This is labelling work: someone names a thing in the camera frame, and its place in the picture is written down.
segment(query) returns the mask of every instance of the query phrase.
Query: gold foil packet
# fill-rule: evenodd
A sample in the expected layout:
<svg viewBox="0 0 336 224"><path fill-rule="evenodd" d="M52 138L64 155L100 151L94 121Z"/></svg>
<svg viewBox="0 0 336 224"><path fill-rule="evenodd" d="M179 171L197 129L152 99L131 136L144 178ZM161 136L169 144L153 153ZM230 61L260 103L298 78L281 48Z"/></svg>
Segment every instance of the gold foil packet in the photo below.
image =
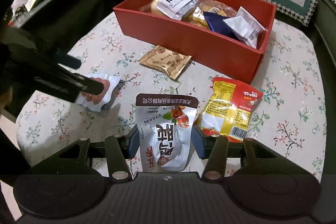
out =
<svg viewBox="0 0 336 224"><path fill-rule="evenodd" d="M146 53L139 62L147 67L162 71L175 80L190 59L190 55L186 56L164 47L156 46Z"/></svg>

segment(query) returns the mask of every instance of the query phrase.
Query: green leaf print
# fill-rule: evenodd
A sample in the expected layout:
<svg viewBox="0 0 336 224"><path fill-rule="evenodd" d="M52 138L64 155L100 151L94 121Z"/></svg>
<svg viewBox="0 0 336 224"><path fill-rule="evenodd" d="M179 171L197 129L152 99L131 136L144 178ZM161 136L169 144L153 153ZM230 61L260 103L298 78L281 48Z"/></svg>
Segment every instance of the green leaf print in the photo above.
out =
<svg viewBox="0 0 336 224"><path fill-rule="evenodd" d="M162 118L164 118L165 120L172 120L173 117L171 116L171 112L167 112L162 115Z"/></svg>

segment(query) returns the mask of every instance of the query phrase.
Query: open red cardboard box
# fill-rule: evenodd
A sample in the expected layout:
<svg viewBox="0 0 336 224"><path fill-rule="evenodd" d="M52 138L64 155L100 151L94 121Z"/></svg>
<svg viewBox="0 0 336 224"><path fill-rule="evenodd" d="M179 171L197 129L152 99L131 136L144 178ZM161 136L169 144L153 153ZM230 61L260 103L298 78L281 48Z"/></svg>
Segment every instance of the open red cardboard box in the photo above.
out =
<svg viewBox="0 0 336 224"><path fill-rule="evenodd" d="M257 49L230 37L173 20L139 12L153 0L125 0L114 7L124 35L160 45L231 78L250 84L263 60L271 34L276 6L263 0L216 0L233 9L244 7L266 28L258 37Z"/></svg>

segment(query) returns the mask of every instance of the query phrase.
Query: food wrapper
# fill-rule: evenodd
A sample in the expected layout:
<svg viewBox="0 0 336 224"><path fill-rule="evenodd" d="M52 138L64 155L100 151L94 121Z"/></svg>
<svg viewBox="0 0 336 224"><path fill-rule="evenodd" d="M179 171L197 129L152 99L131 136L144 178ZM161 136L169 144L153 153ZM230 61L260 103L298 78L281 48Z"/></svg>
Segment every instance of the food wrapper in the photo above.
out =
<svg viewBox="0 0 336 224"><path fill-rule="evenodd" d="M182 72L183 68L191 56L173 52L161 46L156 46L154 49L146 53L139 63L147 67L162 71L170 78L176 79Z"/></svg>
<svg viewBox="0 0 336 224"><path fill-rule="evenodd" d="M164 170L181 171L188 159L197 98L138 94L135 105L143 172L152 172L156 164Z"/></svg>
<svg viewBox="0 0 336 224"><path fill-rule="evenodd" d="M223 22L223 20L227 19L228 17L224 17L211 12L203 12L203 14L211 31L226 35L227 37L231 37L237 40L235 33L230 29L228 25Z"/></svg>
<svg viewBox="0 0 336 224"><path fill-rule="evenodd" d="M265 28L243 7L240 7L236 17L223 20L233 30L242 42L257 48L258 36Z"/></svg>
<svg viewBox="0 0 336 224"><path fill-rule="evenodd" d="M182 20L195 9L197 0L154 0L156 8L171 19Z"/></svg>
<svg viewBox="0 0 336 224"><path fill-rule="evenodd" d="M92 111L100 112L101 107L111 100L112 91L119 83L120 77L96 73L90 73L85 76L103 83L104 90L98 95L81 92L76 99L76 103L85 106Z"/></svg>
<svg viewBox="0 0 336 224"><path fill-rule="evenodd" d="M216 13L225 17L234 17L237 12L231 7L215 0L198 0L199 4L192 14L188 16L190 23L197 22L202 24L204 27L208 26L206 19L204 18L203 12Z"/></svg>
<svg viewBox="0 0 336 224"><path fill-rule="evenodd" d="M243 141L253 106L263 93L233 79L215 77L213 94L199 114L197 125L210 136L220 134L230 141Z"/></svg>

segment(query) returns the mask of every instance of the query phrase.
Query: table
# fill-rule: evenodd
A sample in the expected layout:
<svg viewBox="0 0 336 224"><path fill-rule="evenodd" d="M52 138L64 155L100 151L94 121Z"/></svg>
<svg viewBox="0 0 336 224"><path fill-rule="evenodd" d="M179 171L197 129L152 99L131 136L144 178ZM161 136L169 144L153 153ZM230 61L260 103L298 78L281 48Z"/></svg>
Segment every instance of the table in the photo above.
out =
<svg viewBox="0 0 336 224"><path fill-rule="evenodd" d="M195 96L199 99L199 113L212 94L211 80L223 75L192 61L173 81L138 63L153 47L124 36L114 13L80 39L69 53L82 60L78 73L102 72L122 79L113 92L112 107L92 112L36 91L17 119L17 141L28 162L35 165L81 137L97 142L110 135L126 134L136 124L135 97L139 93ZM301 31L275 20L263 64L252 86L264 95L251 115L248 136L320 180L327 123L312 42ZM132 175L142 170L139 151L127 164ZM206 160L200 160L191 146L184 172L197 171L201 175L205 164ZM108 175L105 159L95 159L93 167ZM226 175L232 175L239 167L239 159L228 159Z"/></svg>

